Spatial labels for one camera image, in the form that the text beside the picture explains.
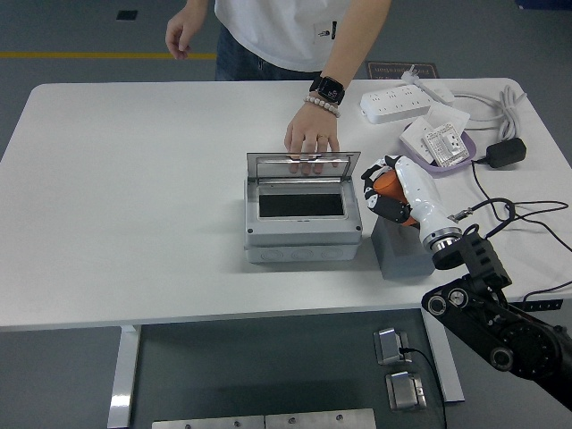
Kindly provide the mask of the person's right hand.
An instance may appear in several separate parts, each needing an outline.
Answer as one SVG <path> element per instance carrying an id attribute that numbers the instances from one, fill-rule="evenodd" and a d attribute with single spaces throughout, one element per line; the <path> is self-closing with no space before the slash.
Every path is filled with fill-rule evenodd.
<path id="1" fill-rule="evenodd" d="M 182 60 L 188 56 L 193 31 L 193 16 L 186 8 L 168 21 L 164 41 L 175 59 Z"/>

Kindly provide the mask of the person's left hand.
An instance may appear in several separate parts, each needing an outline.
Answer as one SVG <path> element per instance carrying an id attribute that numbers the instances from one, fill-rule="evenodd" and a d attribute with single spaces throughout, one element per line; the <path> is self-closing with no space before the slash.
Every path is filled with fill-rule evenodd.
<path id="1" fill-rule="evenodd" d="M 284 146 L 290 154 L 339 152 L 338 118 L 321 106 L 305 103 L 290 121 Z"/>

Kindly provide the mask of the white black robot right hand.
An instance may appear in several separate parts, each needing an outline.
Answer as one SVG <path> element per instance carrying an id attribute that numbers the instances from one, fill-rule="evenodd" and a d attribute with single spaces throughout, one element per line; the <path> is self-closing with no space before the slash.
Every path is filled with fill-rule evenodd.
<path id="1" fill-rule="evenodd" d="M 427 249 L 457 240 L 461 229 L 449 218 L 433 177 L 406 156 L 384 156 L 362 175 L 367 207 L 403 226 L 416 226 Z"/>

